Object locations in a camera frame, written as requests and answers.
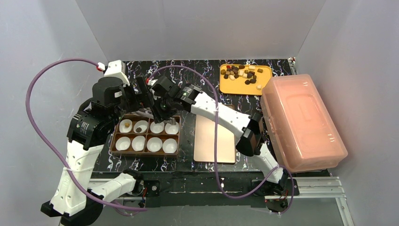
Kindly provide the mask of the metal tweezers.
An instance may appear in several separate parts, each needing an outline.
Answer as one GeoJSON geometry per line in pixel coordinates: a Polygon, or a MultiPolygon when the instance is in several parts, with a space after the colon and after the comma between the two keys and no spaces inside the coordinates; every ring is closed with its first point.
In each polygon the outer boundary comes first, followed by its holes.
{"type": "Polygon", "coordinates": [[[171,124],[172,126],[175,126],[176,125],[175,117],[170,117],[169,120],[168,120],[168,123],[171,124]]]}

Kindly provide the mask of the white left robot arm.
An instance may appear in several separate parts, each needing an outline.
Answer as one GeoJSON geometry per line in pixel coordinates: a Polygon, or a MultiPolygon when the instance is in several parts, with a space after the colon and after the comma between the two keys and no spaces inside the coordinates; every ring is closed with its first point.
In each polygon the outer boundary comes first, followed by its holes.
{"type": "Polygon", "coordinates": [[[67,166],[63,168],[53,198],[42,204],[41,211],[60,217],[63,226],[88,226],[101,215],[106,202],[137,190],[142,173],[126,169],[116,178],[89,187],[95,162],[108,136],[114,132],[128,110],[139,103],[127,78],[105,76],[92,87],[92,97],[83,102],[73,116],[67,132],[67,166]]]}

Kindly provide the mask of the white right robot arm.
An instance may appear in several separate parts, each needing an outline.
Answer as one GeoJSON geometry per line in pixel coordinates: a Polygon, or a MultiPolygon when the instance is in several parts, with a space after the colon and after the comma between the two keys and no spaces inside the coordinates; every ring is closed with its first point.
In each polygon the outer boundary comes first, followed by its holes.
{"type": "Polygon", "coordinates": [[[165,121],[170,114],[184,110],[212,120],[216,125],[228,129],[238,139],[236,150],[253,159],[264,174],[264,183],[270,183],[280,189],[285,188],[288,173],[277,163],[271,154],[263,136],[261,115],[248,115],[237,112],[221,104],[216,97],[209,96],[201,88],[186,84],[179,87],[169,78],[161,76],[147,83],[153,93],[154,118],[165,121]]]}

